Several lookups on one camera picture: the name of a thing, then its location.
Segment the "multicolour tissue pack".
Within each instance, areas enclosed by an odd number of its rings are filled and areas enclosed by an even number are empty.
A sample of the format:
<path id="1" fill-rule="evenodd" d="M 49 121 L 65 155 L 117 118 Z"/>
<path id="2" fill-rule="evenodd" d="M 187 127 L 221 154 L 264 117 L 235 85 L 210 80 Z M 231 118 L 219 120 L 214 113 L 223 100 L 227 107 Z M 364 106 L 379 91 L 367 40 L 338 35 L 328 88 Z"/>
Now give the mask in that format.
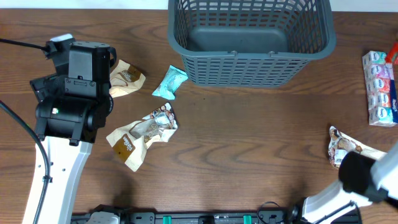
<path id="1" fill-rule="evenodd" d="M 362 57 L 369 124 L 372 126 L 397 125 L 394 71 L 392 64 L 386 62 L 386 56 L 385 52 L 371 50 Z"/>

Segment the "orange cracker sleeve package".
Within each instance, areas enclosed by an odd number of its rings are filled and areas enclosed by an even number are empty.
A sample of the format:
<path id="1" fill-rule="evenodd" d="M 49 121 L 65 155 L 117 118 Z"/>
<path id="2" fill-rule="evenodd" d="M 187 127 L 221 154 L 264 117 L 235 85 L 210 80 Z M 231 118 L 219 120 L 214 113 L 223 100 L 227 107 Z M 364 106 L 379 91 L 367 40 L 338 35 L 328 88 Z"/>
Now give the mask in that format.
<path id="1" fill-rule="evenodd" d="M 393 65 L 398 64 L 398 42 L 395 41 L 393 43 L 392 48 L 388 52 L 386 58 L 385 58 L 386 63 L 391 63 Z"/>

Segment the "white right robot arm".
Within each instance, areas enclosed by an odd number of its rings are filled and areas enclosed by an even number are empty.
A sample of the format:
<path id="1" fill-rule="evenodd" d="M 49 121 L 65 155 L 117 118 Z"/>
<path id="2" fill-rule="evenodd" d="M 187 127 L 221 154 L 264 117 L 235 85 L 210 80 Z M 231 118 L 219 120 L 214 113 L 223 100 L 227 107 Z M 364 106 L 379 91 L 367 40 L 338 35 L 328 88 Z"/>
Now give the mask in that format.
<path id="1" fill-rule="evenodd" d="M 380 202 L 397 208 L 397 145 L 379 160 L 349 152 L 340 165 L 338 179 L 304 199 L 296 220 L 332 223 L 352 210 Z"/>

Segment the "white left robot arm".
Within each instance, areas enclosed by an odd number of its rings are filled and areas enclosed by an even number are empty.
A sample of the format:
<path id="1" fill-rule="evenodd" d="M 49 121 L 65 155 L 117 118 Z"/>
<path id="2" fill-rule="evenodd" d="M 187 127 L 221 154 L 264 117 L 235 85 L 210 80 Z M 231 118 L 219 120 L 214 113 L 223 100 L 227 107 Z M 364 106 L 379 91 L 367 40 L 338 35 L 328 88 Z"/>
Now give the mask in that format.
<path id="1" fill-rule="evenodd" d="M 46 43 L 55 73 L 30 81 L 35 109 L 34 178 L 23 223 L 70 223 L 76 191 L 97 130 L 113 109 L 110 69 L 116 51 L 108 44 L 71 35 Z"/>

